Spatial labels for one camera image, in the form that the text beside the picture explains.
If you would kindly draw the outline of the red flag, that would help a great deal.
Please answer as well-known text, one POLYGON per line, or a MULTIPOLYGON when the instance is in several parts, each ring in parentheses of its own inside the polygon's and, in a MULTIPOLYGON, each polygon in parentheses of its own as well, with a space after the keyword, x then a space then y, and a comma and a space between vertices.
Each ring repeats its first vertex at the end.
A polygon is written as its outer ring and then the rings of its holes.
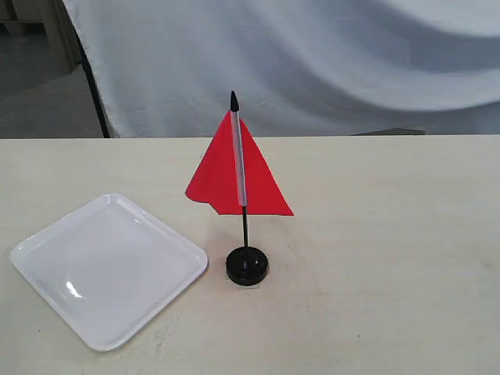
POLYGON ((185 191, 194 201, 211 205, 220 215, 241 215, 243 243, 248 246, 248 216, 293 216, 230 93, 230 109, 220 123, 185 191))

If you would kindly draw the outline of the black flag stand base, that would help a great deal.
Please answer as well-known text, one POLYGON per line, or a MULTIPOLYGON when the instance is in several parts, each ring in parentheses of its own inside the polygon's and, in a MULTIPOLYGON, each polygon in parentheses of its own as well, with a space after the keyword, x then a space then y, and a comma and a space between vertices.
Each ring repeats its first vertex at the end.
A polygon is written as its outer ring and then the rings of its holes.
POLYGON ((266 277, 268 269, 268 258, 255 247, 236 248, 226 258, 227 276, 237 285, 257 285, 266 277))

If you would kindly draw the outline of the white backdrop cloth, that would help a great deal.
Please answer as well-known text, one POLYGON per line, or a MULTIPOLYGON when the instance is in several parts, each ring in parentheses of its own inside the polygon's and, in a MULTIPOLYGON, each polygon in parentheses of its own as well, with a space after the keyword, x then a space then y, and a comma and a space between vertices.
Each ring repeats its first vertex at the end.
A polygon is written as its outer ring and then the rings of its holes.
POLYGON ((499 131, 496 1, 67 1, 114 135, 499 131))

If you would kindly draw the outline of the black backdrop stand pole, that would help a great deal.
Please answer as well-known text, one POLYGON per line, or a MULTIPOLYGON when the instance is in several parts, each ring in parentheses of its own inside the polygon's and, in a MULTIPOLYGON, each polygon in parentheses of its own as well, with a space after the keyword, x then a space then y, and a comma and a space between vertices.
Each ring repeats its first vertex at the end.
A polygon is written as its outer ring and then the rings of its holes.
POLYGON ((79 48, 80 48, 80 55, 81 55, 81 59, 82 59, 81 65, 83 67, 83 71, 84 71, 85 77, 87 79, 87 84, 88 84, 88 87, 90 89, 91 98, 92 98, 92 101, 93 101, 93 104, 95 107, 96 115, 98 117, 98 122, 99 122, 99 125, 101 128, 101 131, 102 131, 102 135, 104 138, 111 138, 111 134, 109 132, 109 128, 108 128, 106 118, 105 118, 104 109, 102 107, 101 98, 100 98, 100 95, 98 93, 98 88, 97 88, 97 85, 95 82, 94 75, 91 71, 90 63, 89 63, 88 58, 84 52, 84 48, 83 48, 82 44, 79 44, 79 48))

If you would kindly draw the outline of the white square plastic tray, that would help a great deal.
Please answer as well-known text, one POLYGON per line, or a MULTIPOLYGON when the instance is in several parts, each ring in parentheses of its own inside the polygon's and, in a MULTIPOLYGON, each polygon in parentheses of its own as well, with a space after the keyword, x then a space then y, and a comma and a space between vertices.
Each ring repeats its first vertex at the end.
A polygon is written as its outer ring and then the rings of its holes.
POLYGON ((90 349, 127 343, 206 270, 206 252, 109 193, 21 241, 10 261, 90 349))

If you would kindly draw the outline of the wooden furniture in background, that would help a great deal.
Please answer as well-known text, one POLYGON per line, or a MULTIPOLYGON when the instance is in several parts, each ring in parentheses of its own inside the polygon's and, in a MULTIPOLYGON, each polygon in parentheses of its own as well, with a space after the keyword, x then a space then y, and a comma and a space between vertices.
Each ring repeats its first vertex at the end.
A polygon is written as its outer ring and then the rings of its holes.
POLYGON ((63 73, 72 73, 81 63, 79 39, 62 1, 1 0, 1 25, 16 37, 25 35, 33 25, 42 25, 63 73))

